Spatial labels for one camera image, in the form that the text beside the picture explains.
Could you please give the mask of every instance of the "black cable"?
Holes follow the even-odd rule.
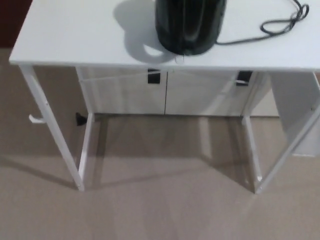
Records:
[[[235,41],[229,41],[229,42],[216,42],[218,45],[234,45],[234,44],[244,44],[244,43],[252,43],[252,42],[258,42],[265,39],[271,39],[277,36],[281,36],[284,34],[287,34],[290,32],[296,25],[296,23],[302,21],[308,16],[310,7],[308,4],[303,4],[298,0],[293,0],[294,3],[298,6],[298,9],[296,12],[294,12],[289,19],[275,19],[275,20],[269,20],[265,21],[261,24],[260,30],[264,32],[265,36],[258,36],[258,37],[252,37],[252,38],[246,38],[246,39],[240,39]],[[281,31],[269,31],[266,29],[266,25],[268,24],[285,24],[288,23],[288,25]]]

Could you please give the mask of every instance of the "black electric kettle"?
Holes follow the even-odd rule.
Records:
[[[198,55],[217,41],[227,0],[156,0],[160,43],[178,55]]]

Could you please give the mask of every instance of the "desk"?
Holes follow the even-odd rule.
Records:
[[[318,154],[315,147],[310,149],[309,142],[317,145],[320,136],[316,124],[320,116],[320,91],[313,73],[320,70],[320,32],[316,31],[320,23],[320,2],[307,2],[310,5],[308,17],[284,36],[251,44],[215,45],[205,54],[180,57],[166,51],[158,42],[152,0],[33,0],[9,60],[20,66],[43,122],[48,125],[81,191],[85,189],[83,177],[94,113],[99,109],[87,86],[87,76],[91,80],[101,80],[103,78],[96,73],[104,67],[118,69],[120,73],[126,68],[122,75],[127,80],[125,83],[131,83],[142,72],[147,73],[146,69],[153,68],[169,74],[173,71],[222,71],[231,81],[229,73],[232,71],[254,71],[241,115],[252,153],[250,162],[255,189],[259,193],[290,154]],[[287,18],[294,11],[295,6],[287,0],[229,0],[219,41],[260,36],[259,25],[263,21]],[[79,169],[37,80],[34,65],[76,67],[88,110]],[[110,80],[109,73],[103,72],[105,80]],[[261,98],[260,86],[267,80],[272,84],[288,144],[268,174],[262,177],[250,114]],[[159,101],[166,100],[166,89],[162,93],[155,95]]]

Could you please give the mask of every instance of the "cabinet handle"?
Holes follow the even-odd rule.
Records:
[[[159,71],[153,68],[148,69],[148,84],[160,84],[161,73],[153,73]]]
[[[238,87],[247,87],[252,76],[252,71],[240,71],[236,78],[235,85]]]

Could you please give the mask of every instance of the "white cabinet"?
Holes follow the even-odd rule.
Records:
[[[238,71],[176,71],[168,75],[169,115],[240,116],[251,90],[236,86]]]
[[[167,72],[160,84],[148,84],[146,69],[80,68],[89,104],[95,113],[164,114]]]

